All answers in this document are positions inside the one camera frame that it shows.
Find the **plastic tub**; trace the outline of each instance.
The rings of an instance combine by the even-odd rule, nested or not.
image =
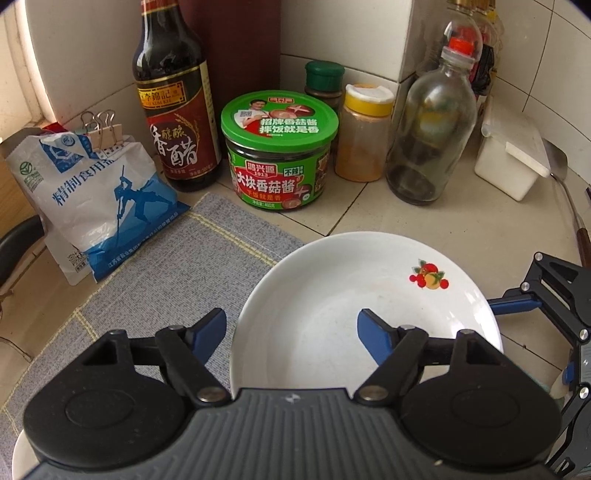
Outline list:
[[[242,95],[222,111],[232,183],[246,203],[298,208],[324,189],[339,120],[325,103],[282,90]]]
[[[539,177],[550,175],[540,132],[523,113],[490,98],[482,135],[474,172],[518,202]]]

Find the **green logo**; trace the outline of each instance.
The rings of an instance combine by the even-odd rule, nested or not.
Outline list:
[[[29,175],[32,171],[33,171],[33,165],[31,165],[31,162],[29,161],[24,161],[21,163],[21,175]]]

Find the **black circular motor cover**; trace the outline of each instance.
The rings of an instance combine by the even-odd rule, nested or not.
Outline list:
[[[125,355],[121,345],[118,353],[124,354],[117,355],[114,364],[85,364],[100,351],[99,342],[25,409],[28,440],[36,454],[50,462],[87,470],[130,465],[161,450],[183,424],[180,396],[163,382],[136,373],[131,354]],[[120,361],[126,356],[127,362]]]
[[[475,469],[543,461],[560,428],[554,400],[506,359],[452,364],[404,397],[400,419],[433,455]]]

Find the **white plastic container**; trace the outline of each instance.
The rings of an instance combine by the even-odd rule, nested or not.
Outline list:
[[[490,98],[482,135],[474,172],[518,202],[538,177],[550,175],[540,132],[523,113]]]

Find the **spatula wooden handle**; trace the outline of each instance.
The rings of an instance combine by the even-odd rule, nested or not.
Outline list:
[[[577,230],[577,245],[581,256],[581,265],[585,268],[591,268],[591,241],[586,228]]]

